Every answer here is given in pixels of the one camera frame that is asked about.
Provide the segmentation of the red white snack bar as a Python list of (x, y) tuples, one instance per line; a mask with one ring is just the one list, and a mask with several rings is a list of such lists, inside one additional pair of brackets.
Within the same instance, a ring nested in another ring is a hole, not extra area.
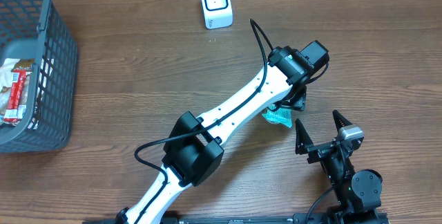
[(28, 87), (30, 83), (31, 67), (15, 66), (9, 75), (12, 79), (8, 84), (8, 101), (3, 114), (6, 124), (17, 125), (24, 117), (27, 109)]

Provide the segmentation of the teal snack packet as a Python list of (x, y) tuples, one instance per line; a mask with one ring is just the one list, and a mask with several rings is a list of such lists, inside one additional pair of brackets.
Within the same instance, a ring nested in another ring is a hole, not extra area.
[(289, 109), (278, 109), (277, 111), (266, 111), (262, 114), (263, 118), (271, 124), (282, 124), (292, 128), (291, 111)]

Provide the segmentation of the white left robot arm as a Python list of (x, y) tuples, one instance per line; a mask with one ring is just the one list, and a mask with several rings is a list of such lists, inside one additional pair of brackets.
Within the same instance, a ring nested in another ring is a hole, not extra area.
[(158, 177), (136, 205), (117, 214), (116, 223), (159, 223), (181, 192), (200, 185), (219, 167), (225, 144), (250, 119), (261, 111), (302, 111), (306, 86), (328, 62), (319, 41), (302, 50), (277, 46), (254, 79), (227, 101), (198, 117), (183, 114), (161, 141), (165, 156)]

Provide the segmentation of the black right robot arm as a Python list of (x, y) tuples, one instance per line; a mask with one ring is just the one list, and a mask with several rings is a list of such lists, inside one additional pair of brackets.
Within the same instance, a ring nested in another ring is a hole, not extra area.
[(350, 156), (360, 148), (364, 131), (332, 112), (337, 136), (330, 142), (315, 145), (303, 123), (297, 119), (296, 153), (307, 154), (307, 162), (319, 162), (331, 187), (321, 194), (306, 214), (295, 214), (301, 223), (388, 223), (386, 214), (379, 214), (382, 176), (373, 169), (355, 171)]

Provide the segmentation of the brown snack bag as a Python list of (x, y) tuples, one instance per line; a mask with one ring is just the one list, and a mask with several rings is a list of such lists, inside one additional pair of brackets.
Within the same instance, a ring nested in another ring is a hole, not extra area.
[(15, 66), (26, 66), (31, 67), (34, 64), (34, 59), (13, 59), (13, 58), (6, 58), (3, 62), (3, 65), (1, 66), (1, 125), (2, 126), (10, 126), (15, 127), (16, 125), (13, 124), (6, 124), (3, 121), (3, 114), (6, 108), (6, 104), (8, 101), (9, 91), (7, 89), (7, 86), (9, 83), (11, 83), (11, 78), (9, 77), (11, 70)]

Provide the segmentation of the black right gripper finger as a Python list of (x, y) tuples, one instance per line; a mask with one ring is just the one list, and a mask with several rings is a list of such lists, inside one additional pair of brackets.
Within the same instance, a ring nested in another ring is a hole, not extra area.
[(314, 144), (300, 119), (297, 119), (295, 121), (295, 125), (296, 125), (296, 154), (303, 155), (308, 153), (308, 148), (312, 147)]
[(352, 123), (347, 120), (338, 110), (333, 110), (332, 115), (338, 136), (348, 136), (349, 130), (352, 128)]

